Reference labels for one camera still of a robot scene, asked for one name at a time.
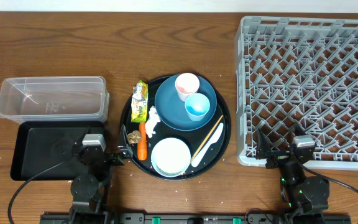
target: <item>white cup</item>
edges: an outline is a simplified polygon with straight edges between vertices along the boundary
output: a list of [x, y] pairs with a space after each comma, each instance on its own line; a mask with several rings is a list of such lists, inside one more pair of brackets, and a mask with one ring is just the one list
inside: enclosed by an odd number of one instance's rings
[[192, 73], [183, 73], [175, 81], [179, 98], [184, 102], [193, 93], [196, 93], [200, 87], [200, 80]]

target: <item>white plastic knife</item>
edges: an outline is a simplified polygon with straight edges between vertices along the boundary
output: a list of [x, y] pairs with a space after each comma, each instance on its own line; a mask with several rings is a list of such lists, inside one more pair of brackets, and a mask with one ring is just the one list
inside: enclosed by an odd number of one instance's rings
[[208, 142], [205, 144], [205, 146], [202, 148], [202, 150], [193, 159], [193, 161], [191, 162], [191, 166], [197, 167], [198, 164], [200, 164], [201, 160], [203, 159], [203, 157], [204, 157], [206, 151], [209, 149], [209, 147], [219, 140], [219, 138], [222, 135], [222, 131], [223, 131], [223, 123], [220, 123], [218, 128], [216, 128], [212, 137], [208, 140]]

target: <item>orange carrot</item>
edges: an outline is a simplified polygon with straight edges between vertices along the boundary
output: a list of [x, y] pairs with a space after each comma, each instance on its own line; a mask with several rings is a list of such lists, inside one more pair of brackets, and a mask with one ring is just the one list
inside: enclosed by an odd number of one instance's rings
[[139, 123], [139, 132], [142, 136], [140, 142], [137, 143], [137, 158], [140, 161], [146, 160], [147, 158], [147, 141], [146, 141], [146, 122]]

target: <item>wooden table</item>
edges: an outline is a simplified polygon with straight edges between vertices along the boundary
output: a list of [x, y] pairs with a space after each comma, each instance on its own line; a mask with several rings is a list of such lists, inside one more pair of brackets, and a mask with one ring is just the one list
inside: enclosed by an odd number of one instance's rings
[[[116, 138], [121, 111], [138, 79], [200, 73], [231, 112], [232, 137], [223, 158], [202, 176], [181, 182], [156, 179], [128, 162], [114, 172], [110, 206], [148, 213], [245, 214], [254, 207], [280, 211], [286, 205], [278, 170], [244, 167], [236, 158], [234, 34], [246, 15], [0, 12], [0, 87], [8, 77], [101, 75], [110, 92], [107, 129]], [[358, 19], [358, 14], [263, 15]], [[7, 205], [22, 183], [9, 176], [18, 127], [0, 119], [0, 223], [8, 222]], [[358, 188], [358, 172], [321, 173]], [[67, 212], [70, 184], [30, 183], [13, 206], [16, 223], [37, 223], [44, 211]], [[346, 213], [357, 223], [358, 195], [331, 184], [328, 213]]]

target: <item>crumpled brown object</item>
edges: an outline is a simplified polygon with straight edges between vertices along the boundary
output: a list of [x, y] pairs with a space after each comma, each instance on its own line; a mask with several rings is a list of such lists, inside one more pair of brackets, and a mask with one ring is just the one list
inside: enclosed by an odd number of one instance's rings
[[129, 144], [137, 144], [141, 139], [142, 135], [138, 130], [135, 130], [127, 135]]

